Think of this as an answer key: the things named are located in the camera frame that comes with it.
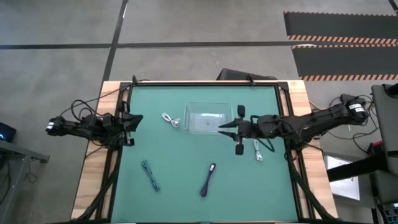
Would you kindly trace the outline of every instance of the white paper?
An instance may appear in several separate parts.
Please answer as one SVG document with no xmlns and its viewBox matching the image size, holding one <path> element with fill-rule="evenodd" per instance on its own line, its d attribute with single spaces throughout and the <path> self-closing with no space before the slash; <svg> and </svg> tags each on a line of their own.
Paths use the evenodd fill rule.
<svg viewBox="0 0 398 224">
<path fill-rule="evenodd" d="M 326 157 L 327 169 L 350 164 L 351 162 L 335 157 Z M 335 195 L 360 200 L 358 177 L 330 182 L 331 192 Z"/>
</svg>

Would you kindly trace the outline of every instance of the white cable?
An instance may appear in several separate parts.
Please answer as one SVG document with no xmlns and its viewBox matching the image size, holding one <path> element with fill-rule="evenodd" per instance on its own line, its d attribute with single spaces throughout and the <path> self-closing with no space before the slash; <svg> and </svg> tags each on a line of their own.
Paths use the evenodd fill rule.
<svg viewBox="0 0 398 224">
<path fill-rule="evenodd" d="M 256 139 L 253 141 L 253 144 L 254 144 L 254 150 L 255 150 L 255 152 L 256 152 L 256 160 L 257 161 L 262 161 L 262 155 L 261 155 L 261 153 L 260 153 L 260 150 L 259 150 L 259 141 L 257 141 Z"/>
<path fill-rule="evenodd" d="M 180 126 L 180 119 L 172 119 L 167 113 L 162 113 L 163 119 L 172 123 L 172 126 L 178 128 Z"/>
</svg>

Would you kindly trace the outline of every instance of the green table surface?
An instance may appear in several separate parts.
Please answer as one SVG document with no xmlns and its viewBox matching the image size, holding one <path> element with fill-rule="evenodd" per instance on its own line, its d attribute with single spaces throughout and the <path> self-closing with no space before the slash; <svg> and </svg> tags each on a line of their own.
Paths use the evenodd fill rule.
<svg viewBox="0 0 398 224">
<path fill-rule="evenodd" d="M 183 123 L 173 128 L 162 113 L 183 120 L 188 103 L 229 103 L 250 115 L 279 114 L 273 86 L 137 86 L 131 113 L 144 119 L 132 133 L 136 145 L 124 147 L 112 222 L 297 221 L 284 142 L 271 140 L 275 152 L 260 145 L 255 159 L 252 139 L 242 156 L 226 136 L 190 134 Z M 147 159 L 160 186 L 156 192 L 141 161 Z M 216 163 L 208 195 L 199 192 L 208 168 Z"/>
</svg>

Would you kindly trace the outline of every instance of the wooden table frame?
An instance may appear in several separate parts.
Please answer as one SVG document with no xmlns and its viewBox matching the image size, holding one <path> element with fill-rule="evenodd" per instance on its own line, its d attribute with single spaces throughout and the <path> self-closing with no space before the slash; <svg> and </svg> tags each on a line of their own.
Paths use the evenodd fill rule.
<svg viewBox="0 0 398 224">
<path fill-rule="evenodd" d="M 142 81 L 140 84 L 143 85 L 249 85 L 249 81 Z M 305 90 L 304 82 L 301 80 L 287 80 L 287 81 L 256 81 L 258 84 L 265 83 L 279 83 L 279 92 L 281 98 L 278 99 L 282 102 L 282 110 L 285 115 L 294 114 L 297 116 L 311 113 L 310 105 L 308 102 L 307 92 Z M 101 97 L 98 102 L 97 112 L 112 113 L 114 114 L 117 107 L 117 102 L 124 100 L 129 103 L 131 97 L 131 88 L 124 91 L 115 91 L 123 86 L 128 86 L 130 82 L 104 82 L 101 90 Z M 313 145 L 319 145 L 318 141 L 313 140 Z M 91 142 L 88 144 L 86 153 L 90 153 L 97 149 Z M 83 164 L 80 183 L 76 193 L 75 203 L 71 218 L 79 217 L 86 208 L 90 205 L 91 201 L 96 197 L 96 194 L 100 191 L 102 185 L 104 185 L 106 177 L 112 172 L 115 165 L 120 162 L 121 154 L 117 151 L 107 151 L 106 149 L 99 150 L 88 157 Z M 299 170 L 301 176 L 309 185 L 311 191 L 316 196 L 318 201 L 325 207 L 325 209 L 337 217 L 337 211 L 333 196 L 331 194 L 328 176 L 326 173 L 325 164 L 323 161 L 322 152 L 318 149 L 311 147 L 305 148 L 299 153 L 299 160 L 295 161 L 295 166 Z M 308 204 L 308 200 L 304 196 L 301 188 L 298 185 L 293 186 L 293 190 L 298 191 L 299 203 L 298 206 L 301 208 L 301 215 L 303 218 L 320 218 L 317 212 L 314 212 L 311 205 Z M 101 203 L 101 212 L 96 212 L 92 218 L 105 218 L 110 217 L 114 200 L 116 188 L 111 187 Z"/>
</svg>

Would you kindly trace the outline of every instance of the clear plastic container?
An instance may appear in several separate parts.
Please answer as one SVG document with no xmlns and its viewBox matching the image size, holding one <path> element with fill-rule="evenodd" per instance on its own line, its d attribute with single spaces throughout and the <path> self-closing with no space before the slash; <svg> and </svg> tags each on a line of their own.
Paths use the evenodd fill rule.
<svg viewBox="0 0 398 224">
<path fill-rule="evenodd" d="M 231 105 L 227 103 L 189 103 L 185 106 L 184 126 L 191 134 L 220 134 L 229 131 L 219 128 L 233 120 Z"/>
</svg>

